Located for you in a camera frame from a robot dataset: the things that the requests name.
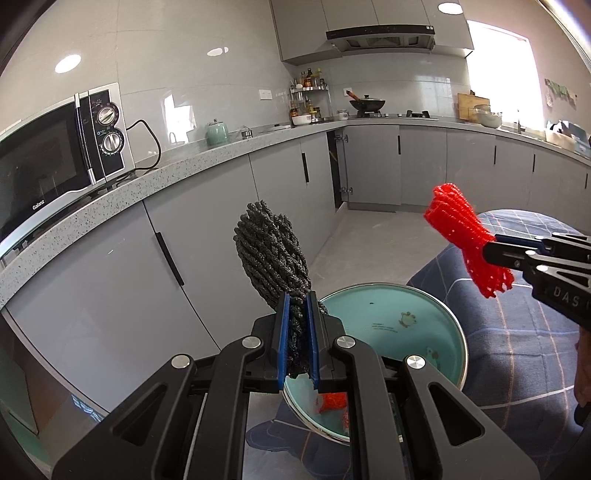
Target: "hand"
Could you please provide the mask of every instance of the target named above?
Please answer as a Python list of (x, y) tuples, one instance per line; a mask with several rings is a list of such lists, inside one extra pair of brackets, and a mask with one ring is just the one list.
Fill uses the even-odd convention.
[(577, 374), (574, 378), (574, 397), (584, 407), (591, 403), (591, 332), (579, 328), (577, 349)]

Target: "microwave handle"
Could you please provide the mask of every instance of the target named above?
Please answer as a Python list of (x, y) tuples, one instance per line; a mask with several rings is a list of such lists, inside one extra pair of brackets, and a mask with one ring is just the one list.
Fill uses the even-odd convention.
[(86, 146), (86, 138), (84, 137), (84, 130), (82, 129), (82, 113), (80, 112), (80, 95), (76, 93), (74, 95), (74, 103), (76, 106), (76, 129), (78, 130), (78, 140), (80, 142), (80, 148), (82, 151), (82, 157), (86, 164), (86, 171), (91, 185), (96, 184), (95, 171), (90, 165), (90, 156), (88, 155), (88, 148)]

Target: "wall outlet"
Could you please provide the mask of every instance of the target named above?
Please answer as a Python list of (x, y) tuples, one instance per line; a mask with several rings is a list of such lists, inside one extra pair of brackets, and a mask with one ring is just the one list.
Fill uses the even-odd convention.
[(270, 90), (259, 90), (259, 98), (261, 100), (273, 100), (273, 94)]

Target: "black microwave door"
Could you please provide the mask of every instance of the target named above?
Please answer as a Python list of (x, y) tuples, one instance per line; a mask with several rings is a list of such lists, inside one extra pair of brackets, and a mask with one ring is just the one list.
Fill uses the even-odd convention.
[(74, 102), (30, 121), (0, 142), (0, 241), (39, 208), (89, 185)]

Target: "teal canister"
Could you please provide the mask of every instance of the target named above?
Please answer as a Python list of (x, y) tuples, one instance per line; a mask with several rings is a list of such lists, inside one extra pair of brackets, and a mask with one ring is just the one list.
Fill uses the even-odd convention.
[(228, 128), (224, 122), (219, 122), (217, 118), (207, 124), (205, 140), (209, 147), (217, 147), (228, 143)]

